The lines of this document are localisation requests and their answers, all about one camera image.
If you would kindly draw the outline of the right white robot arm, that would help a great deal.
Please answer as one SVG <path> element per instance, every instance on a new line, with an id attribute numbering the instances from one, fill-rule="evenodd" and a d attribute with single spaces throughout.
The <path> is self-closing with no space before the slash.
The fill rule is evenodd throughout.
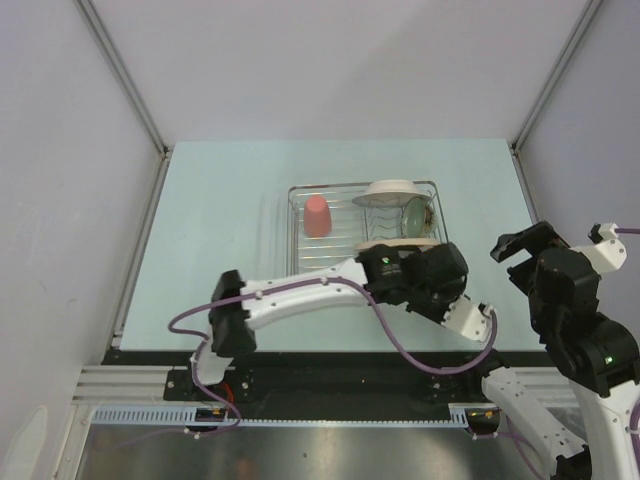
<path id="1" fill-rule="evenodd" d="M 586 246 L 570 246 L 541 221 L 498 237 L 491 256 L 508 268 L 528 298 L 533 331 L 578 402 L 586 436 L 566 429 L 517 379 L 513 369 L 477 366 L 461 388 L 473 401 L 493 402 L 539 454 L 550 479 L 636 479 L 639 476 L 639 344 L 599 310 L 605 274 L 618 271 L 627 249 L 614 223 L 596 224 Z"/>

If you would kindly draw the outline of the pink beige leaf plate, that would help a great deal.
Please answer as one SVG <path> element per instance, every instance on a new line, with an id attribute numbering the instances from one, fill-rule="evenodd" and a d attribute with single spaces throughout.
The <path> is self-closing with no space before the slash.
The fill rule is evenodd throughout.
<path id="1" fill-rule="evenodd" d="M 395 239 L 382 239 L 372 240 L 357 243 L 354 247 L 356 252 L 361 252 L 373 248 L 375 246 L 384 245 L 388 247 L 417 247 L 425 250 L 435 246 L 438 246 L 440 242 L 433 238 L 395 238 Z"/>

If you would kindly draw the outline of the white scalloped plate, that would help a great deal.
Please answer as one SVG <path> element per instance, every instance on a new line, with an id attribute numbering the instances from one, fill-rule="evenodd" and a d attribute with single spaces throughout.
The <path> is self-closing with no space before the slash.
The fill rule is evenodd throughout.
<path id="1" fill-rule="evenodd" d="M 400 208 L 413 198 L 429 198 L 409 180 L 379 180 L 370 183 L 352 203 L 364 208 Z"/>

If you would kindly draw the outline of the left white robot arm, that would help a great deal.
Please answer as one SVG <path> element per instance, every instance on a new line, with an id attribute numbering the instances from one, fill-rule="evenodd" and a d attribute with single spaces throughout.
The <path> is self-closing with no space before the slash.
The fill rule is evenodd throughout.
<path id="1" fill-rule="evenodd" d="M 376 243 L 356 256 L 311 273 L 245 281 L 223 273 L 209 311 L 210 337 L 192 358 L 186 387 L 197 398 L 214 397 L 231 362 L 257 348 L 256 330 L 278 320 L 324 308 L 403 305 L 468 339 L 482 342 L 486 323 L 465 296 L 468 266 L 452 243 Z"/>

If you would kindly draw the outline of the green ceramic bowl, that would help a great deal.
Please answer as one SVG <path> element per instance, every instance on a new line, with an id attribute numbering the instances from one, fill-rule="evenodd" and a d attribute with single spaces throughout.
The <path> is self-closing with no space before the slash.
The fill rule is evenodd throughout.
<path id="1" fill-rule="evenodd" d="M 401 233 L 406 238 L 424 238 L 431 234 L 436 223 L 437 217 L 429 201 L 423 197 L 414 197 L 404 207 Z"/>

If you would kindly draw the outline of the coral pink cup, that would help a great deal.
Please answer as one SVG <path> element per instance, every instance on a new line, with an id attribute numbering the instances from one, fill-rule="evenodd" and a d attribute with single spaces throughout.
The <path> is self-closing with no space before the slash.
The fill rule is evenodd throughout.
<path id="1" fill-rule="evenodd" d="M 329 204 L 322 195 L 312 195 L 304 206 L 303 227 L 308 237 L 325 237 L 332 229 Z"/>

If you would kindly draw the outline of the metal wire dish rack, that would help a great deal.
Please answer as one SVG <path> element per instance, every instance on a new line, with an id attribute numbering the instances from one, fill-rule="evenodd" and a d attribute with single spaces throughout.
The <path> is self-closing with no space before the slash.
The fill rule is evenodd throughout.
<path id="1" fill-rule="evenodd" d="M 433 208 L 437 223 L 430 235 L 440 243 L 448 240 L 444 212 L 437 186 L 432 181 L 412 181 Z M 352 203 L 372 182 L 294 186 L 288 192 L 286 272 L 307 273 L 353 256 L 357 243 L 405 238 L 401 233 L 404 207 L 364 208 Z M 312 195 L 322 195 L 329 204 L 332 229 L 325 237 L 308 237 L 303 227 L 304 206 Z"/>

